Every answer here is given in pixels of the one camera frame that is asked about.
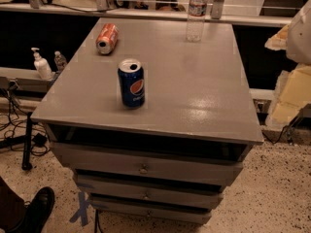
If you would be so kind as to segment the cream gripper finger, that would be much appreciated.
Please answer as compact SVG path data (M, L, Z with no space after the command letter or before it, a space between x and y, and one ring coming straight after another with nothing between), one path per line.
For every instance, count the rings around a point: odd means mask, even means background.
M290 124L299 111L311 103L311 66L298 64L278 77L265 124L281 129Z
M264 46L269 50L286 50L289 26L285 25L275 35L270 37Z

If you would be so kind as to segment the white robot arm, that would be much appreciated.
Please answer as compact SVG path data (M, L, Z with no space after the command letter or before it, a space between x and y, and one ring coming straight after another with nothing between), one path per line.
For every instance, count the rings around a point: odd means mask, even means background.
M286 57L296 63L292 71L282 71L278 77L265 120L270 127L282 128L311 103L311 0L264 46L284 50Z

